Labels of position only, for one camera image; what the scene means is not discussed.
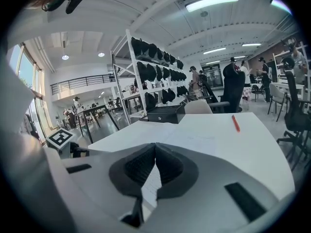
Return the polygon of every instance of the ceiling light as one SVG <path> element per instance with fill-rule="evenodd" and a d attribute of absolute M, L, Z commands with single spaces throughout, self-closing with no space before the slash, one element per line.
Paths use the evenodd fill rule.
<path fill-rule="evenodd" d="M 225 50 L 225 48 L 214 49 L 214 50 L 211 50 L 211 51 L 204 52 L 203 54 L 207 54 L 207 53 L 211 53 L 211 52 L 217 52 L 217 51 L 221 51 L 221 50 Z"/>
<path fill-rule="evenodd" d="M 206 63 L 206 65 L 213 64 L 213 63 L 218 63 L 218 62 L 220 62 L 220 60 L 208 62 L 208 63 Z"/>
<path fill-rule="evenodd" d="M 188 12 L 224 2 L 237 2 L 239 0 L 200 0 L 186 5 Z"/>
<path fill-rule="evenodd" d="M 242 47 L 260 46 L 261 43 L 243 44 Z"/>
<path fill-rule="evenodd" d="M 285 10 L 286 12 L 292 14 L 291 10 L 280 0 L 271 0 L 271 5 L 280 8 L 281 10 Z"/>

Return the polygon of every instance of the white chair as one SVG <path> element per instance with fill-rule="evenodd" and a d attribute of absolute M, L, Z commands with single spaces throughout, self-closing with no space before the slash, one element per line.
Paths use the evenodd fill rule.
<path fill-rule="evenodd" d="M 280 108 L 280 112 L 278 113 L 277 119 L 276 121 L 278 121 L 278 118 L 280 117 L 282 108 L 283 108 L 283 104 L 285 101 L 285 97 L 287 95 L 287 93 L 283 93 L 279 90 L 279 88 L 277 88 L 273 83 L 271 83 L 269 85 L 270 87 L 270 95 L 271 95 L 271 101 L 270 101 L 270 106 L 269 106 L 269 110 L 268 110 L 268 114 L 270 112 L 270 108 L 271 108 L 271 104 L 274 101 L 276 104 L 279 103 L 281 104 L 281 108 Z"/>
<path fill-rule="evenodd" d="M 204 100 L 195 100 L 185 105 L 186 114 L 213 114 L 208 103 Z"/>

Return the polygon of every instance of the red pen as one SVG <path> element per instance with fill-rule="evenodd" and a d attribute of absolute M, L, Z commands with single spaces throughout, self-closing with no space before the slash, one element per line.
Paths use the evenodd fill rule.
<path fill-rule="evenodd" d="M 240 132 L 240 127 L 239 127 L 238 122 L 237 122 L 237 120 L 235 119 L 235 116 L 234 116 L 234 115 L 232 115 L 232 120 L 233 120 L 233 123 L 234 123 L 234 126 L 235 126 L 237 132 Z"/>

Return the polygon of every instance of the paper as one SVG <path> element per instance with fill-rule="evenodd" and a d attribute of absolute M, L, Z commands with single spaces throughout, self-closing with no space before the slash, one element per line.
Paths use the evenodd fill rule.
<path fill-rule="evenodd" d="M 214 137 L 194 136 L 189 131 L 176 130 L 164 141 L 192 151 L 216 156 L 216 141 Z"/>

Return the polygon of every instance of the white pillar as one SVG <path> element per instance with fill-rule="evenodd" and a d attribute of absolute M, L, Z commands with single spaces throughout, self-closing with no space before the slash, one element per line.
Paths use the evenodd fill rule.
<path fill-rule="evenodd" d="M 116 90 L 114 86 L 111 87 L 111 92 L 112 92 L 113 99 L 117 99 L 117 94 L 116 94 Z"/>

